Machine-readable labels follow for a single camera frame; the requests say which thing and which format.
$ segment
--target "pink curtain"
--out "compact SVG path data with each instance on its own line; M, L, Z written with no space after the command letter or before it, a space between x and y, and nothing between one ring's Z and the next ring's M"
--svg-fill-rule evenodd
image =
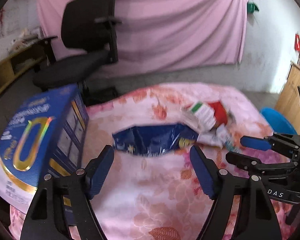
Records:
M59 37L53 42L57 59L82 53L66 49L61 41L62 15L69 1L37 0L45 35ZM116 0L115 16L123 22L116 28L119 62L101 67L97 76L115 77L240 62L247 2Z

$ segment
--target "screw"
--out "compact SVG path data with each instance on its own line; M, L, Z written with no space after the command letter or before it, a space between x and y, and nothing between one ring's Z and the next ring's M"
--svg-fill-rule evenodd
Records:
M258 180L259 180L259 177L256 176L256 175L252 175L252 176L251 176L251 179L254 180L254 181L258 181Z
M51 179L51 174L46 174L43 178L44 180L49 180Z
M221 170L219 170L219 173L220 173L221 175L227 175L227 174L228 174L228 171L225 170L225 169L221 169Z
M75 173L77 175L82 175L82 174L84 174L84 169L78 169Z

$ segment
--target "office chair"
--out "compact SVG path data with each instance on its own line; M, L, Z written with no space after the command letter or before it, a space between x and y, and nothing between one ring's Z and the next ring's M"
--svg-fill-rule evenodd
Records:
M66 5L62 18L61 39L67 48L84 49L87 54L56 61L51 40L43 39L50 65L37 72L34 85L42 91L71 83L82 84L82 98L86 106L103 103L118 96L115 87L91 94L85 80L96 69L118 61L114 26L121 23L114 17L115 0L73 0Z

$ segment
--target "blue plastic chair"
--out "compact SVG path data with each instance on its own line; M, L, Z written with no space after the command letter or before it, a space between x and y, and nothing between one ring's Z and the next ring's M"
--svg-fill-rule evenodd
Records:
M291 123L278 111L265 107L260 114L267 120L271 128L277 133L297 134Z

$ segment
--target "cardboard box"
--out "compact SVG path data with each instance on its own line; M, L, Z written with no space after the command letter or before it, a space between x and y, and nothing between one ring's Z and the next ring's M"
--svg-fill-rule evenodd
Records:
M76 85L26 100L0 138L0 196L26 213L45 174L80 168L88 119Z

